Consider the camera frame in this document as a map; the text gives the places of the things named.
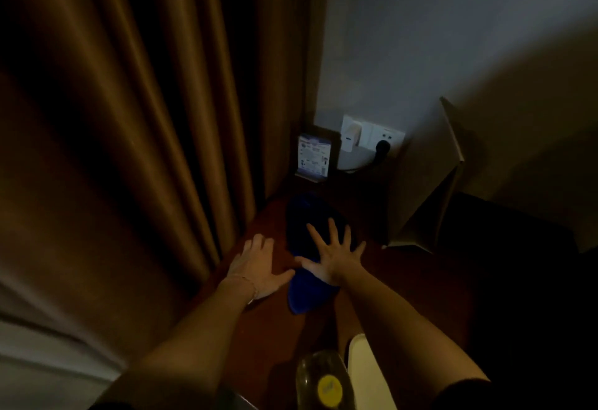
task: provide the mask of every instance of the bracelet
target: bracelet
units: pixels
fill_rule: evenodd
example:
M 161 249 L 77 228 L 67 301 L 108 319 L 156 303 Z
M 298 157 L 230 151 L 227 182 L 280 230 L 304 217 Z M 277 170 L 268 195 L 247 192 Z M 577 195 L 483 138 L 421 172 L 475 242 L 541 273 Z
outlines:
M 241 279 L 244 279 L 245 281 L 247 281 L 249 284 L 253 285 L 254 286 L 254 295 L 251 298 L 251 300 L 249 300 L 249 303 L 247 303 L 247 305 L 249 306 L 251 303 L 253 303 L 253 301 L 258 296 L 258 288 L 256 287 L 256 285 L 254 284 L 254 282 L 251 279 L 249 279 L 243 275 L 237 274 L 237 273 L 233 273 L 232 275 L 227 276 L 227 278 L 241 278 Z

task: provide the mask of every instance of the left hand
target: left hand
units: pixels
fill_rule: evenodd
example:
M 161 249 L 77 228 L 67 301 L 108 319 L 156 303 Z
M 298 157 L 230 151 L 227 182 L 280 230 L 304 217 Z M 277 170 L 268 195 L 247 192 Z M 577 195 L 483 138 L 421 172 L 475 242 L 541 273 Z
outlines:
M 295 276 L 295 270 L 287 270 L 280 275 L 272 274 L 273 248 L 273 238 L 264 241 L 264 236 L 257 233 L 253 240 L 245 242 L 243 252 L 235 256 L 228 269 L 227 277 L 241 277 L 253 284 L 256 300 L 276 292 Z

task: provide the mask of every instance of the yellow bottle cap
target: yellow bottle cap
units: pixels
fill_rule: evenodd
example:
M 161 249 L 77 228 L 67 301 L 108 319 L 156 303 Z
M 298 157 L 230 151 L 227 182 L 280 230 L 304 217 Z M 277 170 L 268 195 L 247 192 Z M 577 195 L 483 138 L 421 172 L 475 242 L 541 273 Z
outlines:
M 335 408 L 343 399 L 343 386 L 338 378 L 325 375 L 318 382 L 318 398 L 328 408 Z

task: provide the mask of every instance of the hand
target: hand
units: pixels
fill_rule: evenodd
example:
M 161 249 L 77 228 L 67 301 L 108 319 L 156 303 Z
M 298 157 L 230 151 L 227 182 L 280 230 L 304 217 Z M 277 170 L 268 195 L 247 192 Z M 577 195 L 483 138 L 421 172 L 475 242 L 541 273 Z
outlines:
M 272 274 L 272 251 L 274 239 L 256 233 L 253 240 L 247 240 L 243 252 L 237 254 L 228 268 L 227 278 L 240 277 L 255 288 L 254 299 L 264 298 L 287 284 L 295 275 L 295 270 L 287 270 L 281 275 Z
M 307 230 L 320 253 L 320 263 L 301 256 L 295 257 L 295 260 L 326 284 L 341 285 L 343 273 L 347 267 L 355 265 L 361 267 L 361 255 L 365 249 L 365 241 L 362 241 L 355 251 L 351 252 L 351 228 L 349 225 L 344 228 L 343 244 L 339 243 L 339 233 L 332 218 L 328 218 L 328 229 L 330 230 L 330 245 L 322 240 L 315 227 L 311 224 L 307 225 Z

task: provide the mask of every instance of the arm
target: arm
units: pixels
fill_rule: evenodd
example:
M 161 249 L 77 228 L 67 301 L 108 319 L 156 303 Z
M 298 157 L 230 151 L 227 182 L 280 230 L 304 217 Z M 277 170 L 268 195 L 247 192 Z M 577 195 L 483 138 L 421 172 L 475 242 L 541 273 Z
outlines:
M 440 391 L 463 379 L 488 380 L 459 346 L 361 266 L 365 243 L 350 251 L 349 226 L 342 244 L 333 220 L 329 226 L 330 245 L 313 226 L 307 227 L 321 264 L 305 257 L 296 260 L 318 278 L 348 292 L 398 408 L 428 406 Z
M 291 280 L 272 274 L 274 240 L 258 234 L 245 242 L 216 292 L 195 308 L 170 337 L 131 366 L 100 398 L 146 408 L 209 408 L 220 384 L 233 331 L 252 299 Z

